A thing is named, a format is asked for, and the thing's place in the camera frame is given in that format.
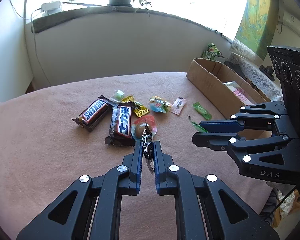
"plastic bag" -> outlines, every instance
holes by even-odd
[[[235,81],[226,82],[224,83],[231,91],[234,93],[237,98],[240,99],[242,103],[246,106],[251,106],[256,104],[256,102],[252,99],[251,96],[247,94]]]

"white wall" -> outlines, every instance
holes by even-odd
[[[39,61],[52,85],[157,71],[186,72],[209,42],[228,56],[230,43],[220,34],[181,19],[144,13],[87,15],[36,34]],[[35,56],[30,24],[26,43],[34,85],[37,89],[49,86]]]
[[[20,15],[24,0],[11,0]],[[9,0],[0,3],[0,102],[26,92],[32,72],[26,51],[23,19]]]
[[[300,36],[296,34],[292,29],[289,27],[282,25],[282,32],[281,34],[278,33],[277,29],[275,30],[273,40],[271,42],[272,46],[282,45],[282,46],[291,46],[300,48]],[[266,67],[268,65],[273,65],[269,54],[267,54],[265,60],[263,61],[263,65]],[[275,77],[274,81],[277,85],[280,85],[279,80]]]

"green wrapper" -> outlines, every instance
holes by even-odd
[[[198,132],[208,132],[205,128],[201,127],[200,125],[198,125],[195,122],[191,121],[191,117],[188,115],[188,119],[190,121],[190,123],[193,125],[193,127],[198,131]]]
[[[199,102],[196,102],[193,104],[194,109],[200,113],[205,119],[210,120],[212,118],[212,115],[204,109]]]
[[[217,49],[217,47],[214,45],[214,43],[209,43],[208,44],[208,51],[213,52],[214,56],[221,56],[220,51]]]
[[[214,60],[214,52],[205,50],[202,54],[202,58]]]

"chocolate bar wrapper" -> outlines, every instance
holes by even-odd
[[[92,132],[103,117],[111,111],[111,107],[111,101],[101,95],[76,118],[72,118],[72,121]]]
[[[134,146],[135,140],[131,134],[131,112],[135,103],[119,103],[113,107],[109,136],[105,144],[116,146]]]
[[[136,107],[133,109],[133,112],[136,114],[137,117],[142,117],[145,114],[150,113],[150,110],[140,102],[136,101],[133,95],[125,97],[124,99],[122,99],[122,102],[134,102],[136,104]]]

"pink blanket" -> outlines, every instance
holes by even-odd
[[[261,211],[271,192],[265,181],[239,175],[225,152],[192,144],[196,130],[187,114],[195,122],[203,119],[192,103],[200,101],[214,119],[223,116],[185,73],[106,77],[38,90],[0,104],[0,225],[11,239],[78,177],[105,174],[133,152],[132,147],[104,144],[111,114],[92,133],[71,120],[101,94],[110,97],[114,89],[133,94],[146,106],[154,95],[171,103],[179,96],[188,99],[179,116],[151,112],[158,126],[154,139],[175,164],[198,176],[217,175]],[[154,176],[144,163],[140,194],[122,198],[120,239],[176,238],[174,198],[157,195]]]

